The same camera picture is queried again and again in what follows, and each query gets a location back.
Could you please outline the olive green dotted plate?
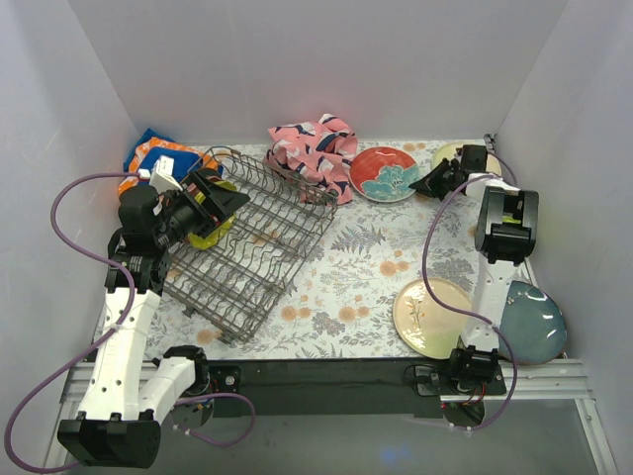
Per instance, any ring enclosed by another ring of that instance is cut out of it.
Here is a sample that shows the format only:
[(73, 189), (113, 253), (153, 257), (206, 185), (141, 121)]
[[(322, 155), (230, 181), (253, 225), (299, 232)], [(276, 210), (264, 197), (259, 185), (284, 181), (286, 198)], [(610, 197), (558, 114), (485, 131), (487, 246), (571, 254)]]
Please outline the olive green dotted plate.
[[(215, 180), (214, 183), (226, 190), (236, 191), (237, 188), (230, 182), (226, 180)], [(230, 228), (232, 227), (234, 221), (234, 216), (229, 217), (224, 223), (222, 223), (218, 228), (213, 230), (208, 236), (200, 237), (194, 233), (189, 233), (187, 235), (188, 242), (197, 249), (208, 249), (212, 246), (217, 245), (228, 233)]]

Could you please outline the red plate with teal flower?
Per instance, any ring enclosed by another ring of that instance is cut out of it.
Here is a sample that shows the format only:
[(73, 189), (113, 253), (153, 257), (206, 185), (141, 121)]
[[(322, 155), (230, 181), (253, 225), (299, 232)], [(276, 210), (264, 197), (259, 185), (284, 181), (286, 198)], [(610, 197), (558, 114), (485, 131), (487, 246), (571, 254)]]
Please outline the red plate with teal flower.
[(354, 189), (378, 203), (397, 203), (411, 197), (415, 191), (410, 185), (421, 177), (419, 164), (408, 153), (390, 146), (361, 151), (349, 168)]

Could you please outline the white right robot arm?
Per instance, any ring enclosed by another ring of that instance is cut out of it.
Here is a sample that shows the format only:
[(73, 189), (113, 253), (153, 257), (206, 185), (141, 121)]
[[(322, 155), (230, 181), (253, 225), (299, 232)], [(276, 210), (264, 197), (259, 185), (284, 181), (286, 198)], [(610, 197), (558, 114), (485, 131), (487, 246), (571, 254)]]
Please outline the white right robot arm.
[[(427, 175), (409, 185), (418, 194), (442, 201), (422, 249), (422, 280), (429, 297), (442, 309), (470, 319), (451, 350), (445, 370), (449, 385), (470, 393), (501, 378), (499, 345), (510, 347), (500, 323), (515, 268), (531, 255), (537, 238), (539, 195), (487, 172), (492, 153), (484, 145), (462, 144), (451, 159), (442, 159)], [(480, 204), (475, 232), (479, 277), (474, 308), (461, 310), (443, 302), (431, 289), (427, 257), (441, 215), (463, 194)]]

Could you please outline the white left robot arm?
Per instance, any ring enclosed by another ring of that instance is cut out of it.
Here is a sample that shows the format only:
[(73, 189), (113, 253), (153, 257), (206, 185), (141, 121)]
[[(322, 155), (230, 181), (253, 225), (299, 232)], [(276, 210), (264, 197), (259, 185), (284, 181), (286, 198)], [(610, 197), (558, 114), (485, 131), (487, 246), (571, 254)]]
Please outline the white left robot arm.
[(211, 171), (182, 181), (145, 174), (119, 197), (120, 227), (104, 262), (104, 327), (77, 414), (60, 422), (57, 439), (82, 465), (146, 469), (154, 462), (161, 425), (180, 405), (207, 409), (221, 399), (200, 347), (169, 348), (140, 381), (151, 320), (161, 302), (170, 248), (190, 235), (206, 238), (249, 202)]

